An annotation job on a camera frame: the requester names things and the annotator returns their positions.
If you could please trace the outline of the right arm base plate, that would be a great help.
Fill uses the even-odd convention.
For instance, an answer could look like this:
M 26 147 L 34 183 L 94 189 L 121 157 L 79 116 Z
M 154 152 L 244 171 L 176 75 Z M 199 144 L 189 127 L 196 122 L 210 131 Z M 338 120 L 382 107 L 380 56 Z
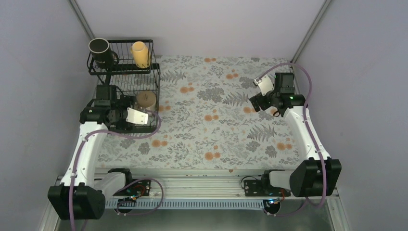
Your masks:
M 289 190 L 273 187 L 271 185 L 264 186 L 261 180 L 243 181 L 243 188 L 246 197 L 289 197 L 291 192 Z

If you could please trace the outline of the beige mug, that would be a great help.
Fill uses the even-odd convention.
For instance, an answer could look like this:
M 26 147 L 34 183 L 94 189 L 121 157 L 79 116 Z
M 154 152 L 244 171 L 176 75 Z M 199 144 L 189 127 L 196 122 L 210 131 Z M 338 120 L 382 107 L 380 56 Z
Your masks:
M 156 94 L 152 91 L 141 91 L 136 95 L 135 105 L 141 109 L 147 109 L 149 111 L 155 111 L 157 105 Z

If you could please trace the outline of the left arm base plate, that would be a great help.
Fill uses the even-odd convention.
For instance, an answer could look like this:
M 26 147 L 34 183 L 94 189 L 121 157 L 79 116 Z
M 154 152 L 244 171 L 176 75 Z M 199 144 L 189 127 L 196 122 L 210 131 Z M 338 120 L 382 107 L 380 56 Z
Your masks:
M 151 181 L 141 180 L 125 189 L 116 192 L 115 196 L 125 196 L 125 197 L 141 197 L 149 196 L 150 194 Z

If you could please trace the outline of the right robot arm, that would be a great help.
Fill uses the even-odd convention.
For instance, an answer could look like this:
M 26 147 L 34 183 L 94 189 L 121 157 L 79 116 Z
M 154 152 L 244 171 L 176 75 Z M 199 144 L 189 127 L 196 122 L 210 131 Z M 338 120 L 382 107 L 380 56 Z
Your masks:
M 279 188 L 290 190 L 295 197 L 329 196 L 333 193 L 342 166 L 324 149 L 313 127 L 302 94 L 295 93 L 294 74 L 276 73 L 254 80 L 260 93 L 250 98 L 256 112 L 275 107 L 295 138 L 304 160 L 294 170 L 268 170 L 262 177 L 261 191 L 274 195 Z

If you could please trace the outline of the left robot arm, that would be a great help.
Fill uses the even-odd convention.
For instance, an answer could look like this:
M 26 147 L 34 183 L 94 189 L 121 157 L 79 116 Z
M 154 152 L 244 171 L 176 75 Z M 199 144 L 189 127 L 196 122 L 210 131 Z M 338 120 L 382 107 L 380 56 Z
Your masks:
M 62 220 L 100 219 L 105 203 L 117 191 L 127 195 L 134 181 L 127 168 L 113 168 L 95 182 L 96 160 L 111 125 L 125 122 L 130 97 L 117 96 L 115 85 L 98 85 L 96 97 L 80 114 L 80 133 L 71 163 L 48 199 Z

